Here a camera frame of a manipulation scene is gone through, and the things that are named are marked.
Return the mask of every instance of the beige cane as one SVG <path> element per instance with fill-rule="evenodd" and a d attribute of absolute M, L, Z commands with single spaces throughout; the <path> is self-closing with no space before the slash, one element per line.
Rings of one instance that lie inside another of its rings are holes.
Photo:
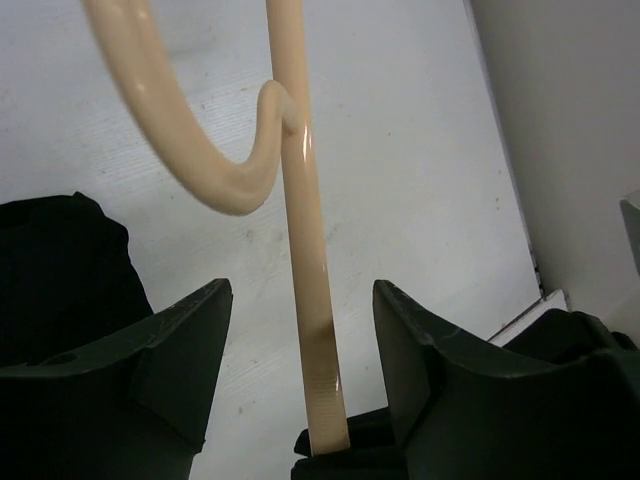
<path fill-rule="evenodd" d="M 260 90 L 253 149 L 241 164 L 228 160 L 193 116 L 147 0 L 83 2 L 131 114 L 158 157 L 201 202 L 227 214 L 251 213 L 271 192 L 282 154 L 312 451 L 349 448 L 311 133 L 301 0 L 266 2 L 276 81 Z"/>

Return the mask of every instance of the white trim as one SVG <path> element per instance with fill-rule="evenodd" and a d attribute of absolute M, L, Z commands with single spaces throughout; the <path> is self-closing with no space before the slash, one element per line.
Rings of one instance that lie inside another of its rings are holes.
<path fill-rule="evenodd" d="M 524 312 L 513 322 L 507 325 L 494 335 L 489 341 L 499 347 L 507 344 L 509 341 L 517 337 L 522 331 L 524 331 L 529 325 L 535 322 L 540 315 L 552 308 L 559 308 L 561 310 L 568 310 L 567 300 L 562 290 L 556 290 L 546 298 L 540 299 L 539 302 L 534 304 L 529 310 Z"/>

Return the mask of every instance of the white wall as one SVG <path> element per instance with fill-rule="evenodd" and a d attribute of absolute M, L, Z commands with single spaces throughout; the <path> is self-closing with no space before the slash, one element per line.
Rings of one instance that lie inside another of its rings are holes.
<path fill-rule="evenodd" d="M 606 315 L 639 285 L 618 201 L 640 188 L 640 2 L 472 4 L 542 280 Z"/>

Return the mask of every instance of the black fabric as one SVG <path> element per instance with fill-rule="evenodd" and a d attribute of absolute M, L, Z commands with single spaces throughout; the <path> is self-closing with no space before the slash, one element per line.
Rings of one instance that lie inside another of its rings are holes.
<path fill-rule="evenodd" d="M 292 480 L 408 480 L 406 461 L 396 445 L 388 408 L 347 419 L 351 449 L 311 457 L 309 431 L 304 430 L 294 451 L 307 458 L 291 470 Z"/>
<path fill-rule="evenodd" d="M 0 366 L 38 364 L 152 314 L 127 229 L 76 193 L 0 206 Z"/>
<path fill-rule="evenodd" d="M 618 342 L 618 345 L 620 345 L 622 349 L 630 350 L 632 352 L 638 351 L 638 346 L 633 342 L 633 340 L 631 340 L 628 335 L 620 332 L 611 332 L 611 335 L 613 335 L 613 338 L 616 339 L 616 342 Z"/>

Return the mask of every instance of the black plastic part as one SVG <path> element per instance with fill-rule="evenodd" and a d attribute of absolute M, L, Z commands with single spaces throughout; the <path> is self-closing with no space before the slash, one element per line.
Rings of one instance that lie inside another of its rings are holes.
<path fill-rule="evenodd" d="M 627 229 L 636 271 L 640 274 L 640 190 L 620 200 L 620 210 Z"/>
<path fill-rule="evenodd" d="M 598 347 L 562 363 L 559 330 L 543 320 L 510 344 L 537 358 L 527 357 L 375 283 L 389 411 L 412 480 L 628 478 L 640 451 L 640 354 L 592 317 L 563 317 Z"/>
<path fill-rule="evenodd" d="M 352 449 L 389 447 L 396 443 L 388 408 L 350 417 L 347 426 Z M 309 430 L 302 431 L 293 451 L 305 457 L 311 456 Z"/>
<path fill-rule="evenodd" d="M 214 280 L 39 366 L 0 369 L 5 473 L 187 479 L 204 442 L 231 302 L 229 281 Z"/>
<path fill-rule="evenodd" d="M 554 365 L 598 350 L 622 350 L 615 336 L 596 317 L 556 309 L 545 312 L 504 348 Z"/>
<path fill-rule="evenodd" d="M 395 446 L 360 448 L 298 460 L 291 480 L 408 480 Z"/>

